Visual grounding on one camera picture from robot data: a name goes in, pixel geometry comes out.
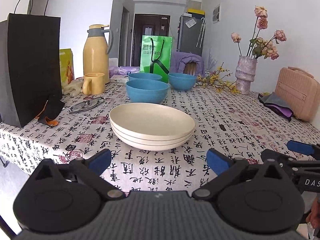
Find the refrigerator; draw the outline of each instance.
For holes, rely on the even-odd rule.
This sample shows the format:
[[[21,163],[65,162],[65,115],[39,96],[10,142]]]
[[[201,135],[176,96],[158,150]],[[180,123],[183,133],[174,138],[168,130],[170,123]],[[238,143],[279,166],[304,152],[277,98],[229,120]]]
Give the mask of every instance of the refrigerator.
[[[186,25],[186,22],[190,21],[191,19],[194,19],[196,21],[196,24],[189,28]],[[183,15],[180,17],[180,28],[178,30],[177,51],[193,53],[201,56],[202,54],[202,45],[200,48],[201,36],[200,36],[198,47],[196,46],[198,42],[199,33],[201,30],[201,24],[202,24],[201,19],[196,19],[196,18],[183,16]]]

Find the floor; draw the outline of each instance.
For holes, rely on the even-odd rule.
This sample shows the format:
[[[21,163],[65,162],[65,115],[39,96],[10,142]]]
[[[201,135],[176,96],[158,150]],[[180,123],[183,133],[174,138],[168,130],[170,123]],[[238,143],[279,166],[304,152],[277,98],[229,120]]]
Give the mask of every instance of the floor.
[[[12,163],[4,168],[0,165],[0,215],[15,233],[21,231],[13,214],[13,202],[24,183],[29,178],[28,174]],[[0,239],[8,240],[5,233],[0,230]]]

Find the blue gripper pad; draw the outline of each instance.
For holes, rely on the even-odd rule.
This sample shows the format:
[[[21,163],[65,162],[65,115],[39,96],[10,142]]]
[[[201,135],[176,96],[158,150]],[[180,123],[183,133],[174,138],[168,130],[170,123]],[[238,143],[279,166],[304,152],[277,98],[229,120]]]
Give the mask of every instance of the blue gripper pad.
[[[111,159],[111,151],[103,149],[97,153],[95,159],[89,162],[88,168],[100,176],[110,166]]]
[[[301,153],[307,156],[315,152],[311,144],[301,143],[293,140],[287,142],[287,148],[289,151]]]
[[[220,175],[224,171],[228,170],[233,163],[234,162],[231,159],[215,149],[209,149],[207,151],[207,165],[217,175]]]

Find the flower vase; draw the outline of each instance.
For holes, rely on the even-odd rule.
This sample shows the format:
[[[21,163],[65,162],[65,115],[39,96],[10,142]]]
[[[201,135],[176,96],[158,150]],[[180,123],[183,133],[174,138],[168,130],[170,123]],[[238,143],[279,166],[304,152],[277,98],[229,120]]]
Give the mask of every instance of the flower vase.
[[[236,88],[241,94],[249,95],[251,82],[256,74],[257,60],[245,56],[239,56],[236,67]]]

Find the stacked white plates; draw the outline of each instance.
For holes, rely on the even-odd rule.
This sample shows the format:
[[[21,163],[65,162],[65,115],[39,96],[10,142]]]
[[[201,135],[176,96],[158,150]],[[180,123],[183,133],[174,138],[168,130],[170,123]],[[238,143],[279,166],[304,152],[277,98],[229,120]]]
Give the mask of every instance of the stacked white plates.
[[[158,104],[130,103],[109,114],[115,135],[142,150],[164,151],[184,144],[193,134],[195,122],[184,112]]]

